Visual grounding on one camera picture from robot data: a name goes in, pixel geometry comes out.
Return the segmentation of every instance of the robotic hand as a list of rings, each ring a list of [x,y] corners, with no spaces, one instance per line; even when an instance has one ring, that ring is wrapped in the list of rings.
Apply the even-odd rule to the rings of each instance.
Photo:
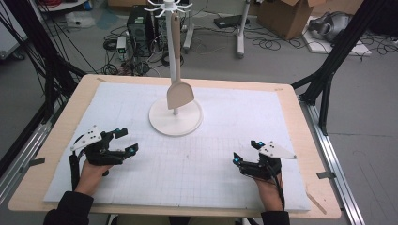
[[[251,141],[253,148],[259,151],[257,163],[244,161],[234,152],[232,161],[239,167],[240,173],[251,178],[267,181],[281,172],[281,158],[296,158],[294,154],[274,142],[265,145],[263,142]]]
[[[124,150],[109,150],[109,142],[114,138],[126,136],[128,131],[126,128],[115,129],[109,132],[98,131],[97,126],[93,126],[87,133],[80,136],[74,145],[70,148],[73,151],[69,157],[72,188],[75,189],[80,179],[79,160],[82,155],[86,155],[90,164],[96,166],[103,165],[120,165],[123,164],[124,159],[135,156],[138,151],[138,143],[125,148]],[[79,156],[76,156],[76,150],[82,149]]]

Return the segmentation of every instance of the gray floor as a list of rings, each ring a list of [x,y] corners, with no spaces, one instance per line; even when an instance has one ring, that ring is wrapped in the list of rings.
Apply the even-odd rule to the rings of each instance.
[[[104,64],[103,37],[126,17],[114,11],[92,11],[97,24],[88,29],[71,30],[69,37],[93,68]],[[200,14],[194,18],[199,26],[216,28],[214,16]],[[248,28],[259,27],[251,18]],[[245,57],[237,59],[236,36],[197,30],[191,50],[183,54],[182,76],[193,79],[243,81],[255,83],[294,83],[315,72],[326,59],[324,54],[309,53],[279,41],[278,51],[262,49],[245,39]],[[248,37],[261,37],[247,33]],[[63,38],[72,64],[92,70],[84,59]],[[396,180],[398,171],[398,53],[385,55],[372,51],[371,57],[348,57],[337,71],[331,88],[328,131],[337,157],[342,164],[366,224],[398,223]],[[12,145],[24,126],[43,102],[43,96],[28,60],[8,59],[0,64],[0,157]],[[167,67],[150,70],[147,76],[168,77]],[[297,90],[301,94],[305,88]],[[1,204],[1,224],[41,224],[43,213],[10,212],[8,198]],[[105,215],[92,215],[91,224],[105,224]],[[347,224],[344,216],[338,220],[294,219],[292,224]]]

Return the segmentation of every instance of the paddle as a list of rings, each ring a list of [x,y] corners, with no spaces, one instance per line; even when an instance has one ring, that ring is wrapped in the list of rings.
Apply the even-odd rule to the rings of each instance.
[[[177,13],[173,13],[171,16],[171,30],[176,59],[176,80],[173,81],[172,85],[167,91],[167,106],[169,110],[176,109],[194,100],[191,86],[181,81],[179,26],[179,17]]]

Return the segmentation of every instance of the hand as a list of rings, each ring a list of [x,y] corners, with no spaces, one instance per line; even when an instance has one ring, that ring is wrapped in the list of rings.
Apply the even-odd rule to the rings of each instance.
[[[279,173],[277,178],[281,188],[283,188],[282,174]],[[254,181],[258,186],[260,199],[266,211],[283,211],[282,200],[279,196],[275,182],[272,179],[267,181],[254,179]]]
[[[102,174],[111,169],[112,165],[95,166],[90,164],[87,160],[84,162],[82,174],[80,175],[79,184],[74,191],[80,192],[89,196],[94,195],[97,187],[102,179]]]

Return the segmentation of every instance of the box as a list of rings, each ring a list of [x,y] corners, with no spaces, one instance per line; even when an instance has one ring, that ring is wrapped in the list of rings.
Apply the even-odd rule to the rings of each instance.
[[[263,1],[257,22],[283,39],[299,37],[314,6],[326,0]]]
[[[342,11],[354,15],[363,0],[327,0],[326,4],[314,7],[313,16],[322,16],[325,12]]]
[[[248,15],[257,16],[259,9],[260,9],[260,4],[255,3],[255,0],[251,0]]]
[[[134,5],[146,5],[146,0],[108,0],[112,8],[131,8]]]

